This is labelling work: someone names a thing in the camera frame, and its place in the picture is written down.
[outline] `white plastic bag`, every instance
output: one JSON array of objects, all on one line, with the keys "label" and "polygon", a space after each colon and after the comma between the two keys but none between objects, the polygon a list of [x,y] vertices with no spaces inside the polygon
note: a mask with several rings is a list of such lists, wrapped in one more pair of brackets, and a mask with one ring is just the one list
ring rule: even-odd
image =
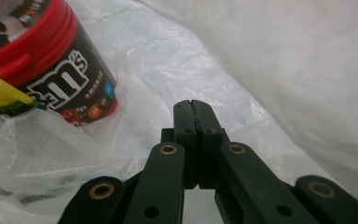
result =
[{"label": "white plastic bag", "polygon": [[[185,1],[155,2],[151,0],[148,2],[154,8],[161,8],[172,18],[176,16],[177,20],[196,31],[201,40],[183,25],[170,21],[149,7],[132,1],[70,0],[68,3],[109,68],[117,74],[115,89],[119,101],[117,111],[109,118],[82,127],[82,132],[75,127],[67,126],[66,123],[61,123],[58,117],[45,114],[42,111],[36,110],[34,113],[24,115],[29,116],[27,119],[34,119],[34,123],[39,124],[40,129],[47,132],[48,135],[54,135],[54,138],[58,139],[57,144],[61,142],[65,146],[69,146],[70,149],[66,151],[67,153],[71,154],[72,151],[79,158],[79,161],[73,160],[68,163],[51,162],[49,166],[44,167],[46,172],[42,170],[26,171],[26,167],[33,166],[31,169],[33,170],[35,167],[37,168],[39,162],[46,164],[44,163],[48,162],[46,158],[59,158],[61,153],[57,151],[57,148],[49,151],[48,145],[42,148],[34,147],[35,154],[30,148],[24,153],[22,147],[16,146],[27,144],[27,137],[34,136],[37,131],[28,132],[27,135],[19,138],[19,134],[24,133],[19,132],[19,129],[24,127],[18,127],[15,124],[21,123],[24,117],[14,120],[4,119],[0,123],[0,127],[8,128],[0,128],[0,139],[5,140],[6,136],[9,138],[6,141],[0,141],[0,153],[3,153],[2,157],[0,156],[0,171],[3,171],[0,173],[0,223],[56,223],[63,208],[69,203],[82,183],[99,175],[111,175],[126,179],[136,174],[142,170],[150,149],[159,142],[161,128],[172,127],[172,106],[186,99],[197,99],[210,104],[230,139],[251,146],[269,168],[289,184],[293,184],[302,175],[310,174],[322,175],[337,181],[329,173],[336,178],[341,178],[342,176],[338,175],[341,169],[347,169],[347,166],[342,165],[348,160],[336,161],[335,158],[331,158],[331,156],[338,156],[336,152],[333,153],[334,148],[342,147],[343,144],[328,136],[320,138],[316,133],[310,135],[307,126],[300,122],[310,120],[312,121],[310,124],[316,127],[319,127],[317,124],[324,124],[324,122],[326,122],[325,125],[328,125],[324,119],[323,122],[313,123],[319,118],[316,116],[318,111],[323,114],[324,110],[314,108],[314,110],[307,110],[302,114],[293,112],[287,114],[289,120],[284,122],[278,116],[276,118],[281,124],[279,126],[274,120],[275,117],[273,119],[241,85],[243,83],[239,76],[236,76],[236,79],[241,84],[231,76],[242,72],[246,74],[246,77],[241,75],[249,80],[249,84],[245,85],[246,88],[272,112],[276,113],[274,110],[277,108],[276,105],[282,106],[278,107],[282,109],[282,114],[286,114],[283,111],[289,111],[286,110],[290,108],[289,106],[302,106],[303,99],[299,98],[300,95],[295,95],[298,96],[297,101],[294,101],[290,94],[282,95],[287,91],[295,91],[296,85],[288,83],[285,86],[287,89],[278,88],[280,86],[278,84],[281,83],[278,79],[279,74],[273,73],[275,70],[272,67],[266,67],[262,62],[263,57],[268,56],[267,53],[257,54],[256,51],[250,51],[249,48],[248,50],[241,49],[242,45],[235,45],[236,48],[233,49],[235,47],[233,45],[237,43],[235,41],[238,40],[236,34],[243,34],[244,30],[250,31],[252,28],[256,28],[256,25],[248,25],[247,29],[238,28],[237,33],[219,32],[222,31],[219,30],[222,28],[222,24],[233,30],[238,27],[237,22],[240,21],[238,17],[242,14],[235,13],[237,9],[234,6],[241,8],[242,2],[231,2],[231,4],[237,5],[234,4],[231,8],[233,13],[230,16],[222,16],[224,14],[218,13],[210,14],[202,9],[202,7],[208,8],[207,6],[210,4],[211,7],[220,6],[222,10],[225,10],[229,4],[223,3],[223,1],[209,1],[208,4],[203,1],[186,3]],[[214,22],[206,22],[201,19],[209,17],[213,18]],[[202,26],[203,22],[214,25]],[[232,35],[232,43],[229,45],[228,42],[216,40],[218,35],[215,33],[205,37],[205,34],[209,34],[205,33],[207,31],[217,32],[222,38]],[[257,31],[247,34],[254,34],[255,39],[262,36],[256,33]],[[274,46],[283,48],[285,45],[277,43]],[[221,54],[223,51],[230,55],[229,59],[231,60],[222,60],[226,57],[226,54]],[[249,55],[242,58],[244,55],[240,53],[246,51]],[[216,58],[211,56],[210,52],[215,54]],[[276,62],[284,59],[278,56],[275,58]],[[286,67],[297,64],[292,60],[293,58],[287,59]],[[242,69],[237,67],[238,62],[243,62],[246,66],[251,62],[253,66],[248,66],[249,69]],[[255,82],[252,77],[260,79]],[[263,101],[264,98],[260,97],[260,94],[269,98],[269,101]],[[269,106],[269,102],[275,102],[278,97],[282,97],[282,99],[278,99],[277,103]],[[289,132],[292,139],[296,140],[299,145],[301,144],[313,159],[329,168],[329,173],[310,159],[302,148],[294,144],[281,127]],[[16,137],[17,140],[10,141],[10,137]],[[80,142],[76,144],[72,140],[66,141],[66,139],[77,139]],[[34,140],[34,144],[37,142],[43,144],[47,141],[43,137],[36,140]],[[315,144],[315,141],[318,140],[321,140],[321,143]],[[322,147],[322,143],[331,144],[331,146]],[[326,148],[325,151],[331,153],[324,151],[324,153],[316,154],[320,151],[319,148]],[[354,157],[355,155],[352,154],[353,150],[348,151],[349,153],[343,155],[352,155],[358,160],[358,157]],[[18,158],[10,157],[10,155],[22,155],[23,159],[32,158],[37,162],[21,160],[11,163],[21,164],[24,161],[23,166],[18,166],[18,172],[13,173],[12,169],[7,169],[12,165],[6,166],[3,161],[4,158],[7,161]],[[358,171],[358,161],[352,164],[353,170]],[[356,181],[358,181],[358,174],[357,176],[348,175],[348,178],[357,178]],[[338,184],[351,189],[351,193],[358,196],[358,191],[353,190],[354,185],[341,182]],[[184,223],[222,223],[214,205],[212,191],[198,189],[186,191]]]},{"label": "white plastic bag", "polygon": [[358,198],[358,1],[139,1],[195,31]]}]

